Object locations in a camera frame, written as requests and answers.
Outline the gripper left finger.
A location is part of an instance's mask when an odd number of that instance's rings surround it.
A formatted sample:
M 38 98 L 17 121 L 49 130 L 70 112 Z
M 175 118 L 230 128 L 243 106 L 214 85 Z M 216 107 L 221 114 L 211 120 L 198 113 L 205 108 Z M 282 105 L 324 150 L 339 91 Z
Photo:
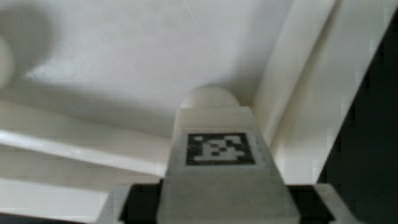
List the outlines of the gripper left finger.
M 113 188 L 93 224 L 156 224 L 161 184 L 131 183 Z

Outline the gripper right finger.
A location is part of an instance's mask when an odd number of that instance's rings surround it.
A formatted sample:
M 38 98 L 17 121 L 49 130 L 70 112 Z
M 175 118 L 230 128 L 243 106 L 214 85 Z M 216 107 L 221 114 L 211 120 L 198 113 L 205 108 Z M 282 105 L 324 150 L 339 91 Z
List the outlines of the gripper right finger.
M 289 185 L 287 190 L 300 212 L 298 224 L 363 224 L 330 184 Z

